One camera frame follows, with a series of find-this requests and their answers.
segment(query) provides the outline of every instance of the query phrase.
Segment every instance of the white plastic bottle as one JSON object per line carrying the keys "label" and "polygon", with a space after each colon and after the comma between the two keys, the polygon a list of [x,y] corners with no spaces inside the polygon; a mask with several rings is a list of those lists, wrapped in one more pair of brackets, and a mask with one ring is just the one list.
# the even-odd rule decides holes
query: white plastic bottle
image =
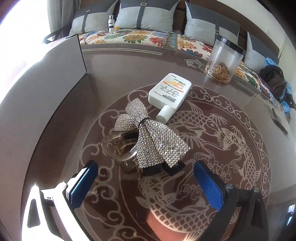
{"label": "white plastic bottle", "polygon": [[108,20],[108,26],[109,26],[109,33],[113,34],[114,33],[114,19],[113,19],[113,15],[109,16],[109,20]]}
{"label": "white plastic bottle", "polygon": [[148,101],[161,111],[156,119],[166,124],[184,101],[191,87],[191,82],[169,73],[152,90],[149,91]]}

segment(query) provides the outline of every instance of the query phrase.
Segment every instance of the table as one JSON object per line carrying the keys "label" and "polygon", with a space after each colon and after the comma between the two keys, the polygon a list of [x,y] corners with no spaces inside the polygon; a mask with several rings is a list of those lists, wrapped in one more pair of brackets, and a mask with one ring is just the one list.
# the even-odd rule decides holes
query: table
{"label": "table", "polygon": [[[95,160],[99,176],[75,211],[95,240],[196,240],[215,215],[192,177],[193,163],[201,159],[225,182],[260,187],[270,237],[280,233],[287,203],[296,196],[291,194],[296,190],[295,147],[281,111],[277,114],[287,136],[274,125],[271,103],[261,93],[236,76],[228,85],[213,80],[203,72],[206,61],[188,54],[132,44],[89,45],[82,51],[88,74],[61,103],[36,146],[22,213],[34,183],[41,189],[55,187]],[[183,160],[186,167],[174,177],[125,173],[102,154],[99,142],[136,97],[154,118],[158,110],[149,106],[147,93],[170,72],[193,84],[168,122],[192,148]],[[238,210],[224,239],[237,215]]]}

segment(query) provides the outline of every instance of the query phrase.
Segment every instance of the clear plastic jar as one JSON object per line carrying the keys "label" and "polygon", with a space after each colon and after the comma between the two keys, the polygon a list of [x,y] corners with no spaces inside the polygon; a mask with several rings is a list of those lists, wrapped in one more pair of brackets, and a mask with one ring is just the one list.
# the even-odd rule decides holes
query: clear plastic jar
{"label": "clear plastic jar", "polygon": [[218,35],[205,70],[213,79],[228,84],[244,54],[241,47]]}

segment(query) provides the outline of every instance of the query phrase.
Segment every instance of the white cardboard board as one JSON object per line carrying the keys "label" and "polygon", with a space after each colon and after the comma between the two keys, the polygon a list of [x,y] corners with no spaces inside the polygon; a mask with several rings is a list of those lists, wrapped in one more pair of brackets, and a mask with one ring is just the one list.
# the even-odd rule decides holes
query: white cardboard board
{"label": "white cardboard board", "polygon": [[21,240],[22,189],[33,151],[55,110],[86,74],[77,35],[47,49],[0,103],[0,220],[15,241]]}

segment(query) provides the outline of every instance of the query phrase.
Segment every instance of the pillow strap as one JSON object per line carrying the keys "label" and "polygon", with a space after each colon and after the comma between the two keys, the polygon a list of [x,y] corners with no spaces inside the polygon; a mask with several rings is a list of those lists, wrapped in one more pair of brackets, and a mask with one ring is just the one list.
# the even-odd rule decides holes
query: pillow strap
{"label": "pillow strap", "polygon": [[214,12],[214,13],[215,13],[215,41],[214,41],[214,43],[215,43],[220,32],[219,32],[219,15],[216,12]]}
{"label": "pillow strap", "polygon": [[141,29],[141,22],[142,22],[142,18],[143,18],[143,13],[144,13],[145,7],[147,5],[147,1],[148,0],[144,0],[141,3],[141,8],[140,8],[139,15],[138,15],[138,20],[137,20],[137,27],[136,27],[137,29]]}
{"label": "pillow strap", "polygon": [[89,14],[91,8],[92,8],[94,5],[95,5],[95,4],[91,5],[91,6],[89,7],[89,10],[87,10],[86,13],[85,13],[85,15],[84,15],[83,22],[82,22],[82,28],[81,28],[81,32],[82,32],[83,34],[85,34],[85,22],[86,22],[87,15]]}

